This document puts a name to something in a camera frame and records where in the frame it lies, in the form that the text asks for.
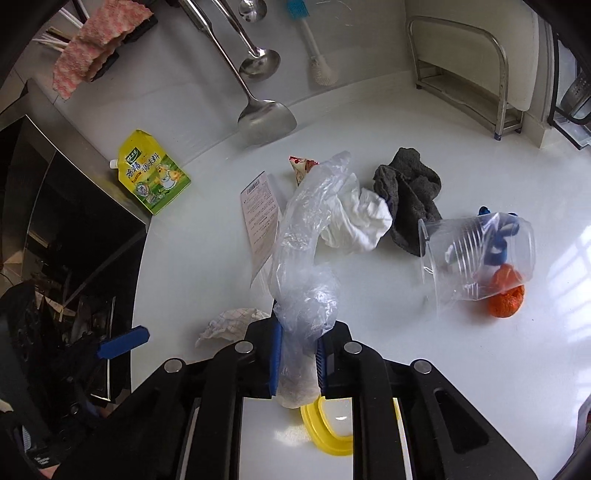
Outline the clear plastic bag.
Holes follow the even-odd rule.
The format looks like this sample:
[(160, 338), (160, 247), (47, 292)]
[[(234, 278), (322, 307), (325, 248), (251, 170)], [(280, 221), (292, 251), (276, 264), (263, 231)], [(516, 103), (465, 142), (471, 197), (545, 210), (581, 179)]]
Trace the clear plastic bag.
[(269, 279), (273, 314), (283, 328), (276, 400), (287, 409), (320, 395), (315, 352), (337, 320), (339, 282), (329, 265), (315, 263), (315, 252), (348, 179), (349, 162), (351, 154), (344, 151), (312, 167), (287, 202), (276, 235)]

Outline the pink paper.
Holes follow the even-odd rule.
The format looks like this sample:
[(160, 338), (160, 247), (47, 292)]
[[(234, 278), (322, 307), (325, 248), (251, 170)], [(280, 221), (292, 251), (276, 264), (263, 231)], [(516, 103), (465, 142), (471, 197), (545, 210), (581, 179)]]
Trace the pink paper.
[(280, 192), (276, 178), (263, 171), (240, 192), (239, 201), (249, 240), (252, 259), (250, 282), (253, 282), (273, 255), (280, 219), (283, 217), (283, 207), (286, 206), (287, 200)]

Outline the white paper towel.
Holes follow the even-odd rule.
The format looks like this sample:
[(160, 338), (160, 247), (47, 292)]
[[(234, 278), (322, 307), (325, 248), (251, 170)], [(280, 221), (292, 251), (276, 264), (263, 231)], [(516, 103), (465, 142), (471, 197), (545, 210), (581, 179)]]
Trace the white paper towel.
[(332, 202), (331, 221), (322, 230), (321, 238), (326, 246), (345, 253), (365, 253), (377, 247), (392, 224), (386, 201), (363, 188), (352, 173)]

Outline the clear plastic cup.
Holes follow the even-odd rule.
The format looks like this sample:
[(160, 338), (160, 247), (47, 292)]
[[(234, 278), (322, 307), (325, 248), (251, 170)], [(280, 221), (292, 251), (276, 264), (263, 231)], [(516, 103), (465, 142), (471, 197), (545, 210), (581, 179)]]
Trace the clear plastic cup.
[(495, 272), (512, 265), (524, 285), (533, 278), (536, 244), (532, 224), (514, 213), (488, 212), (460, 219), (419, 221), (421, 274), (430, 299), (443, 312), (455, 303), (498, 293)]

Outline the dark grey rag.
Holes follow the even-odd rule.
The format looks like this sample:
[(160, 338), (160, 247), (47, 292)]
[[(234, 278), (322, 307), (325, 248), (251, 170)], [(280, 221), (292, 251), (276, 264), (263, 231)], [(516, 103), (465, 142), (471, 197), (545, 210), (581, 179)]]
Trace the dark grey rag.
[(414, 148), (401, 147), (392, 162), (374, 173), (374, 191), (384, 199), (393, 223), (389, 233), (394, 244), (421, 256), (419, 221), (436, 222), (442, 216), (435, 198), (442, 189), (439, 175), (421, 161)]

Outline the red white snack wrapper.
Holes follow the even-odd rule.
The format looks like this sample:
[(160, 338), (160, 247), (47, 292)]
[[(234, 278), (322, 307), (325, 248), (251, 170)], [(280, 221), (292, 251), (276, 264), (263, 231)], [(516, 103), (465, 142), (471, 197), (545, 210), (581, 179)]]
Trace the red white snack wrapper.
[(304, 177), (308, 175), (308, 172), (310, 172), (315, 165), (318, 165), (318, 162), (315, 160), (290, 156), (290, 166), (294, 170), (295, 183), (300, 185), (301, 181), (304, 180)]

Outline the orange mandarin peel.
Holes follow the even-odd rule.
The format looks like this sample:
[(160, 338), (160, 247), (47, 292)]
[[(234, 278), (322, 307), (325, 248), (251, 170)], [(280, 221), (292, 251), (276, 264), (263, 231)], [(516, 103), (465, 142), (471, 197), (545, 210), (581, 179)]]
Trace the orange mandarin peel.
[(509, 318), (516, 314), (525, 299), (522, 275), (510, 264), (503, 264), (495, 272), (491, 287), (498, 293), (488, 299), (488, 312), (495, 318)]

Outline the yellow green seasoning pouch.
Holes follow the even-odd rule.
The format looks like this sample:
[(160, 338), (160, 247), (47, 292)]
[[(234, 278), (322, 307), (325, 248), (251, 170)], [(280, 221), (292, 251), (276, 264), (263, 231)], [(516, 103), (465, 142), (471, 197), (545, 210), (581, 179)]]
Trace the yellow green seasoning pouch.
[(156, 139), (139, 129), (123, 142), (109, 167), (151, 215), (158, 214), (191, 183)]

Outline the steel spatula turner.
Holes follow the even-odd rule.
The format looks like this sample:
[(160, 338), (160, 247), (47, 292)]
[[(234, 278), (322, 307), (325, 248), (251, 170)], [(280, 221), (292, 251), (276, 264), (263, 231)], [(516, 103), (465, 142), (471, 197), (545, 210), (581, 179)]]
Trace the steel spatula turner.
[(280, 102), (259, 100), (254, 97), (249, 86), (240, 77), (230, 57), (215, 37), (211, 21), (204, 10), (193, 1), (180, 1), (179, 4), (195, 27), (211, 41), (221, 58), (224, 59), (225, 64), (228, 65), (230, 72), (235, 75), (242, 91), (245, 92), (247, 104), (238, 116), (238, 131), (242, 134), (245, 142), (249, 145), (259, 146), (290, 135), (297, 128), (297, 119), (290, 109)]

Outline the blue white bottle brush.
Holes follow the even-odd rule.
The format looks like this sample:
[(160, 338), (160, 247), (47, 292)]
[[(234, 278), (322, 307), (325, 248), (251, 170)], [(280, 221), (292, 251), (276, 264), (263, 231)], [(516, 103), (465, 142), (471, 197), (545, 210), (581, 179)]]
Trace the blue white bottle brush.
[(318, 43), (315, 41), (311, 27), (308, 25), (308, 8), (304, 0), (287, 0), (287, 13), (290, 18), (297, 22), (301, 34), (304, 36), (305, 45), (308, 48), (310, 58), (311, 79), (322, 87), (331, 87), (339, 81), (339, 75), (329, 66), (325, 56), (322, 55)]

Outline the steel ladle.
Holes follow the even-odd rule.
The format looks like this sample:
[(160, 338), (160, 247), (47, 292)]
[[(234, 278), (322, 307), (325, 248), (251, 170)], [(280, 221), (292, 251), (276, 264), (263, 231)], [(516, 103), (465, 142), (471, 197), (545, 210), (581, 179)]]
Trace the steel ladle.
[(231, 28), (235, 30), (242, 43), (247, 49), (247, 57), (240, 64), (238, 72), (240, 77), (245, 80), (260, 82), (270, 79), (280, 67), (280, 54), (273, 49), (264, 49), (256, 46), (249, 38), (238, 18), (233, 13), (224, 0), (212, 0), (221, 14), (228, 20)]

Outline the steel cutting board rack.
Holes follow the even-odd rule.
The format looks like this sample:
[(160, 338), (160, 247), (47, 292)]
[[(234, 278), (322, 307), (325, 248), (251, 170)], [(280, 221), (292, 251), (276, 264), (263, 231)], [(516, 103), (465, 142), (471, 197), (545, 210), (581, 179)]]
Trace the steel cutting board rack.
[[(419, 22), (444, 25), (485, 38), (495, 49), (499, 60), (498, 93), (493, 94), (450, 70), (421, 60), (414, 36), (414, 26)], [(509, 62), (504, 48), (493, 34), (466, 23), (429, 16), (408, 18), (407, 34), (414, 61), (415, 85), (418, 90), (426, 90), (466, 113), (491, 131), (496, 141), (501, 141), (505, 134), (522, 132), (525, 113), (508, 102)]]

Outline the pink dish cloth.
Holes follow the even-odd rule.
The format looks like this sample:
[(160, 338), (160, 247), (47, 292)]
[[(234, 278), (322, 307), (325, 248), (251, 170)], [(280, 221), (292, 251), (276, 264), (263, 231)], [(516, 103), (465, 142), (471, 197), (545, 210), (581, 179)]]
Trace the pink dish cloth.
[(59, 97), (67, 100), (80, 83), (90, 82), (125, 37), (152, 15), (135, 1), (104, 1), (54, 64), (52, 88)]

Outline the white cutting board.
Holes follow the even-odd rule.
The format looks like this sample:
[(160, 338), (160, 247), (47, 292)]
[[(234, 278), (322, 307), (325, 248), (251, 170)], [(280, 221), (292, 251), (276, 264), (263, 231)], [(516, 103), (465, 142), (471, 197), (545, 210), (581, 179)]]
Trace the white cutting board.
[[(539, 59), (537, 15), (523, 1), (408, 1), (409, 18), (433, 17), (489, 32), (504, 49), (509, 66), (509, 104), (527, 111), (532, 102)], [(499, 93), (500, 60), (492, 42), (450, 25), (418, 20), (413, 34), (420, 60), (448, 70), (493, 94)]]

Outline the steel small spoon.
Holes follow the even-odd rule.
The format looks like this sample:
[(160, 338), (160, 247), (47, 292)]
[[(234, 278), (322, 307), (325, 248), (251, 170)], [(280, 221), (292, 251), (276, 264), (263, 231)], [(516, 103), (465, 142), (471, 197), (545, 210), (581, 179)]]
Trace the steel small spoon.
[(238, 13), (247, 23), (257, 23), (262, 21), (267, 14), (266, 1), (242, 0), (238, 6)]

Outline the black dish rack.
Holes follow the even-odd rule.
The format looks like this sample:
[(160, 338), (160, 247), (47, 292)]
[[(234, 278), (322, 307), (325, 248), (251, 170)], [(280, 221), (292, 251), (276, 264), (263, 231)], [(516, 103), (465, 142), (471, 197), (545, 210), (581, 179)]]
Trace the black dish rack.
[(590, 146), (590, 75), (572, 51), (554, 33), (553, 90), (548, 117), (575, 148)]

